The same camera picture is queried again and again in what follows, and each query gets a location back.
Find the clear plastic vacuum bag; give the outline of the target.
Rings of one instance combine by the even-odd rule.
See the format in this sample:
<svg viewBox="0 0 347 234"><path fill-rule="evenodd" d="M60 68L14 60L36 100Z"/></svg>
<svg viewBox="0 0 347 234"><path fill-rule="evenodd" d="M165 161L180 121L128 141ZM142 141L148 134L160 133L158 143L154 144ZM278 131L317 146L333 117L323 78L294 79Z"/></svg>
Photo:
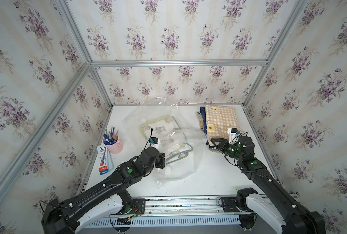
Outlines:
<svg viewBox="0 0 347 234"><path fill-rule="evenodd" d="M146 143L165 154L165 167L153 169L158 188L197 172L208 136L189 123L175 99L147 99L122 120L122 125L130 141Z"/></svg>

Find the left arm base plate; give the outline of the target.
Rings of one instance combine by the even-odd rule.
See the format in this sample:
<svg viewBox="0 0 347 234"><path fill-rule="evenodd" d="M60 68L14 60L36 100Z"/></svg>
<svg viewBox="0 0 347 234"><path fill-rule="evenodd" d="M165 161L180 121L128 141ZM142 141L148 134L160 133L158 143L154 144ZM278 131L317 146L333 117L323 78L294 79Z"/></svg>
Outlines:
<svg viewBox="0 0 347 234"><path fill-rule="evenodd" d="M111 212L111 215L142 215L145 212L146 199L132 199L132 202L128 202L121 207L118 212Z"/></svg>

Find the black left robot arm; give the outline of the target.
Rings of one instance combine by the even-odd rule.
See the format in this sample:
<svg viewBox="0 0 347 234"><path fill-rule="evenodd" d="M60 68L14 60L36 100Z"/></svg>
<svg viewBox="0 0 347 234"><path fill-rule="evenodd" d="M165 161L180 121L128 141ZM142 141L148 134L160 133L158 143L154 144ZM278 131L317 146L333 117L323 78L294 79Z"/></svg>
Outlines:
<svg viewBox="0 0 347 234"><path fill-rule="evenodd" d="M41 220L44 233L76 234L107 214L127 213L133 202L127 188L140 182L153 169L164 167L165 154L149 146L81 194L62 202L50 201Z"/></svg>

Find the orange gingham sunflower blanket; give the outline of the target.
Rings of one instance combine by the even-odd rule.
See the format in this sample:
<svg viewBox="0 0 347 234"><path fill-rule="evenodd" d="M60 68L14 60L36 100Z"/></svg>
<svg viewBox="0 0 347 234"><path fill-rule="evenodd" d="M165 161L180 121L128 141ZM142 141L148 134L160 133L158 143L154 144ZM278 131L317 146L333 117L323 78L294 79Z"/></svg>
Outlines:
<svg viewBox="0 0 347 234"><path fill-rule="evenodd" d="M237 111L226 106L205 106L206 128L209 140L213 138L229 139L229 128L237 128L243 133L237 118Z"/></svg>

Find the beige floral fleece blanket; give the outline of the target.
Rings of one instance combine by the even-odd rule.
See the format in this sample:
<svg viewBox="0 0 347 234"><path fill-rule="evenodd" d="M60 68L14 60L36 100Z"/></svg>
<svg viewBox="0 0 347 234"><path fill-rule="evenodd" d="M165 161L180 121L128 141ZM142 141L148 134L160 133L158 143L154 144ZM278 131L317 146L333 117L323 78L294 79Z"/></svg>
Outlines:
<svg viewBox="0 0 347 234"><path fill-rule="evenodd" d="M201 131L204 132L204 120L203 120L203 116L201 115L200 112L196 112L196 117L197 117L197 120L198 120L198 123L199 123L199 127L201 129Z"/></svg>

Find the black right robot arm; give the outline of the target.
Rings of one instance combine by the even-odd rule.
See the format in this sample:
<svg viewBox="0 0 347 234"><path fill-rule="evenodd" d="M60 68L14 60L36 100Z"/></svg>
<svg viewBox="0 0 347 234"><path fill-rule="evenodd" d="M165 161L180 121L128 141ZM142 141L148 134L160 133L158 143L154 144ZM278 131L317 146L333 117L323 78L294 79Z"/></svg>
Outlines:
<svg viewBox="0 0 347 234"><path fill-rule="evenodd" d="M318 212L311 212L295 200L270 174L267 167L255 157L255 145L249 136L238 136L232 143L224 138L211 139L214 147L233 159L241 173L257 185L271 205L261 200L253 188L239 190L236 196L237 208L252 210L268 223L278 234L324 234L325 221Z"/></svg>

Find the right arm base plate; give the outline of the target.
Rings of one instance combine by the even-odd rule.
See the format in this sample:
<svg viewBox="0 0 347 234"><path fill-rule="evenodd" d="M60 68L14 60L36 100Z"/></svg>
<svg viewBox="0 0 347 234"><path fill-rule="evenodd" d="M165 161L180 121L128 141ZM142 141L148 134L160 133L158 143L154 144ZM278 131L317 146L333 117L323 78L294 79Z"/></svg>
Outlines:
<svg viewBox="0 0 347 234"><path fill-rule="evenodd" d="M251 213L256 214L255 211L249 209L247 206L239 203L237 197L220 197L218 205L223 209L224 213Z"/></svg>

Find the navy star pattern blanket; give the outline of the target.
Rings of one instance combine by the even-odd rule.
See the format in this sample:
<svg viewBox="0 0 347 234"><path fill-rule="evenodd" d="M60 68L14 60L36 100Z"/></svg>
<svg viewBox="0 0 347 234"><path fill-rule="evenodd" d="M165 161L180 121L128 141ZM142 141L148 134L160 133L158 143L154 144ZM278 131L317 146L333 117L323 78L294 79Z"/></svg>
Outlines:
<svg viewBox="0 0 347 234"><path fill-rule="evenodd" d="M200 113L200 120L202 121L202 125L203 125L203 131L204 133L207 133L206 108L204 106L201 106L199 113Z"/></svg>

